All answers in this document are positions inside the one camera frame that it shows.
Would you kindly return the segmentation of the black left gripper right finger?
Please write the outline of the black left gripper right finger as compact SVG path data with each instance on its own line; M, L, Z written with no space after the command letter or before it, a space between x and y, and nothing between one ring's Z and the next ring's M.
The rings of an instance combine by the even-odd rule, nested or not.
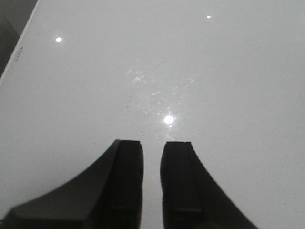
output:
M167 142L161 159L166 229L255 229L203 166L190 142Z

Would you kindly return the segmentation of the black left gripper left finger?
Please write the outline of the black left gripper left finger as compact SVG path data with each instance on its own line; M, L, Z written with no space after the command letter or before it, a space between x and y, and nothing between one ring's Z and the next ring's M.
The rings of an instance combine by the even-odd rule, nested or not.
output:
M3 229L137 229L141 223L143 151L115 140L86 170L61 187L13 207Z

